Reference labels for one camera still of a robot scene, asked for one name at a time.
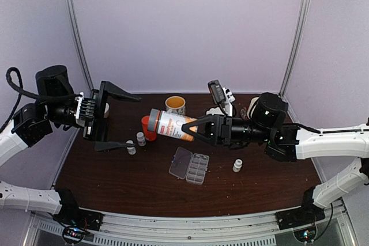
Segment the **grey-capped orange label bottle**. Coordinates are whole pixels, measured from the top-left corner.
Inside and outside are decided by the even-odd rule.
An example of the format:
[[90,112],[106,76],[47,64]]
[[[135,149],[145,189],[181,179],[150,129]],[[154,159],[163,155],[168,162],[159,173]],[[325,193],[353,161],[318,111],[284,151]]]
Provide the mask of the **grey-capped orange label bottle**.
[[196,121],[195,118],[152,108],[148,119],[148,131],[192,142],[194,137],[184,132],[182,126],[194,121]]

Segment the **clear plastic pill organizer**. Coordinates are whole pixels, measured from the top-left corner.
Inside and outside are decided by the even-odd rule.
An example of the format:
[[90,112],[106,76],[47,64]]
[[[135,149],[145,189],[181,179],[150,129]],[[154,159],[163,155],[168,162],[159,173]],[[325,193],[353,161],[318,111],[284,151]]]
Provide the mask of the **clear plastic pill organizer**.
[[168,170],[181,180],[188,183],[203,185],[208,171],[210,157],[207,155],[192,153],[191,151],[178,147]]

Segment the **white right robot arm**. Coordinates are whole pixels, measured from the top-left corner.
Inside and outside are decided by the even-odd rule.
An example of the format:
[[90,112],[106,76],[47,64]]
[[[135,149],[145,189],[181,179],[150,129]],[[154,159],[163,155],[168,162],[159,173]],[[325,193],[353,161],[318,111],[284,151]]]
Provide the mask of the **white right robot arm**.
[[230,116],[224,108],[197,119],[153,108],[147,130],[187,141],[197,139],[212,146],[244,148],[259,143],[265,145],[266,155],[281,162],[352,156],[353,162],[335,177],[304,193],[295,217],[299,223],[307,224],[318,210],[368,184],[368,124],[316,129],[285,122],[287,111],[288,103],[278,95],[263,93],[252,99],[245,118]]

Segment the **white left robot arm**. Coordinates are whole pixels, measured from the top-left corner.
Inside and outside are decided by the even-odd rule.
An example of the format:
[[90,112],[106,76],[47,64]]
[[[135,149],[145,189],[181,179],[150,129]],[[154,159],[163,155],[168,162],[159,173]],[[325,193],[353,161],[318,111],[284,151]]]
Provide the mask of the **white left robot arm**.
[[[1,127],[1,165],[23,157],[54,128],[65,131],[78,128],[84,139],[94,143],[95,151],[106,152],[133,147],[134,143],[108,141],[108,98],[120,101],[140,101],[112,82],[103,81],[89,96],[77,93],[69,81],[67,67],[53,65],[35,75],[37,93],[24,89],[20,70],[11,67],[6,72],[8,85],[18,97],[10,116]],[[73,193],[67,189],[37,190],[1,183],[1,207],[24,211],[39,211],[62,217],[70,225],[83,219]]]

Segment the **white ceramic bowl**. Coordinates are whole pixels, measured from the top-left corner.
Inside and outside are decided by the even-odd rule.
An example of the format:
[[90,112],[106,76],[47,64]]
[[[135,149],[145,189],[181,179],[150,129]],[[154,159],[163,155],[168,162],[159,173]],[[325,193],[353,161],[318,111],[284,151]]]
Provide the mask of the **white ceramic bowl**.
[[110,114],[110,105],[109,103],[106,103],[104,109],[104,118],[107,119],[109,117],[109,114]]

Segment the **white scalloped dish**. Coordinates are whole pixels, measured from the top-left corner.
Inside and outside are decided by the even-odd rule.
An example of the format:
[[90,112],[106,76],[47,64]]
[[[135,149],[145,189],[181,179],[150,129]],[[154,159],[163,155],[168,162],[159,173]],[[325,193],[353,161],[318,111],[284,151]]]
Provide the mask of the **white scalloped dish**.
[[207,115],[227,115],[224,108],[221,107],[213,107],[206,111]]

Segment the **yellow-lined patterned mug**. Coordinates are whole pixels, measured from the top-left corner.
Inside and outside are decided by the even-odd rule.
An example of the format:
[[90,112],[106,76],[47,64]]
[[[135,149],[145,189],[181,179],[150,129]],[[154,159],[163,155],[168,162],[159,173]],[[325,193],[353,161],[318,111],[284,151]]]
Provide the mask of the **yellow-lined patterned mug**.
[[171,96],[166,99],[165,108],[168,113],[185,115],[186,114],[186,100],[180,96]]

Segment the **red saucer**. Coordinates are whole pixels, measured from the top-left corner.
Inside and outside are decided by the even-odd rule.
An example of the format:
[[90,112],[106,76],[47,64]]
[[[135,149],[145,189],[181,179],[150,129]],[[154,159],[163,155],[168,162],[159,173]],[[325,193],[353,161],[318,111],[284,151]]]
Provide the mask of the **red saucer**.
[[247,120],[248,119],[248,108],[247,107],[242,107],[241,110],[240,110],[240,117],[244,120]]

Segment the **small white pill bottle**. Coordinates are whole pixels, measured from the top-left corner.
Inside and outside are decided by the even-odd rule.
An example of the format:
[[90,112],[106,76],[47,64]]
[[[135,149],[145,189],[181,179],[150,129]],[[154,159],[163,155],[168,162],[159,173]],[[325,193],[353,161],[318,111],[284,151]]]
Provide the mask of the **small white pill bottle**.
[[145,138],[145,134],[143,132],[138,132],[136,134],[136,139],[138,142],[138,145],[143,147],[146,145],[146,138]]

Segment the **orange pill bottle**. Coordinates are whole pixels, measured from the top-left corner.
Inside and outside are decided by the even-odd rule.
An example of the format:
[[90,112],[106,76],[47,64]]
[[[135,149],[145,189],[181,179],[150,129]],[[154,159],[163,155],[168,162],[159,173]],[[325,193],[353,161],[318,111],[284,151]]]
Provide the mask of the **orange pill bottle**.
[[142,129],[145,135],[145,139],[149,142],[153,142],[156,140],[157,135],[155,132],[148,130],[148,123],[149,123],[149,115],[142,117],[141,124],[142,124]]

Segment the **white ribbed cup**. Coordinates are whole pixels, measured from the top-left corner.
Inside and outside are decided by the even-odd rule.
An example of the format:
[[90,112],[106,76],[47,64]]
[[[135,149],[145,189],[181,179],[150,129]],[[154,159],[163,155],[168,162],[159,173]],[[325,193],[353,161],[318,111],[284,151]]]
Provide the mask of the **white ribbed cup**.
[[257,105],[257,102],[259,100],[259,97],[254,97],[251,99],[250,101],[250,105],[248,107],[248,110],[247,110],[247,117],[249,119],[252,118],[252,114],[253,114],[253,110],[255,109],[256,105]]

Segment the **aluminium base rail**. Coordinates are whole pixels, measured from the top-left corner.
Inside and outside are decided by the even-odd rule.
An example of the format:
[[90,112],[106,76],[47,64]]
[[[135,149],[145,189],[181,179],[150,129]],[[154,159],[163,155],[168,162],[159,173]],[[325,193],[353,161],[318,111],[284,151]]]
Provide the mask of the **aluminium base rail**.
[[281,229],[275,211],[221,217],[146,217],[104,212],[99,230],[79,245],[305,245],[301,235],[313,230],[311,245],[357,245],[342,200],[316,223]]

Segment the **aluminium frame post left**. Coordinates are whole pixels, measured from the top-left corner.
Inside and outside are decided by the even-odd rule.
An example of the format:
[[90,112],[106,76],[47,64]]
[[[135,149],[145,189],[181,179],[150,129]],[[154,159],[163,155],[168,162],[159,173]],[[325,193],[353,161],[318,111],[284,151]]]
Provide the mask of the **aluminium frame post left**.
[[85,51],[82,43],[82,38],[80,34],[80,29],[78,26],[76,9],[74,6],[74,0],[65,0],[67,6],[67,12],[69,15],[69,21],[71,26],[71,31],[73,34],[73,41],[77,52],[78,62],[81,67],[82,76],[89,90],[94,89],[93,80],[91,73],[89,71],[89,66],[86,61]]

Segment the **aluminium frame post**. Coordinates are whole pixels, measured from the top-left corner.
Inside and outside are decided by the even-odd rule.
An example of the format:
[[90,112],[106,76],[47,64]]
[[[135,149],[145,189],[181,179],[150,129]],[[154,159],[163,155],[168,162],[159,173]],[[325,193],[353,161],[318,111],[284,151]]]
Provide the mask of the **aluminium frame post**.
[[296,23],[295,33],[293,36],[292,46],[291,46],[291,50],[289,53],[289,58],[288,58],[285,74],[283,77],[283,81],[282,81],[280,91],[279,91],[279,95],[282,98],[285,98],[286,96],[288,84],[292,77],[293,68],[294,68],[294,65],[295,65],[295,62],[298,56],[298,52],[299,52],[299,47],[302,41],[303,31],[304,31],[304,27],[305,27],[307,16],[308,16],[310,2],[311,0],[300,0],[299,14],[298,14],[298,19]]
[[82,43],[82,38],[80,34],[80,29],[78,26],[76,9],[74,6],[74,0],[65,0],[67,6],[67,12],[69,15],[69,21],[71,26],[71,31],[73,34],[73,41],[77,52],[78,62],[81,67],[82,76],[89,90],[94,89],[93,80],[91,73],[89,71],[89,66],[86,61],[85,51]]

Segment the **aluminium frame post right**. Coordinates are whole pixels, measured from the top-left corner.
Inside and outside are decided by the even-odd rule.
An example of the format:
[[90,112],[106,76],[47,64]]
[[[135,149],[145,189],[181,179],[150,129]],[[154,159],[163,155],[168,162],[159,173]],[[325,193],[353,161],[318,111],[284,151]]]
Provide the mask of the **aluminium frame post right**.
[[288,84],[292,77],[293,68],[294,68],[294,65],[295,65],[295,62],[298,56],[298,52],[299,52],[299,47],[302,41],[303,31],[304,31],[304,27],[305,27],[307,16],[308,16],[310,2],[311,0],[300,0],[299,14],[298,14],[298,19],[296,23],[295,33],[293,36],[292,46],[291,46],[291,50],[289,53],[289,58],[288,58],[285,74],[283,77],[283,81],[282,81],[280,91],[279,91],[279,95],[282,98],[285,98],[286,96]]

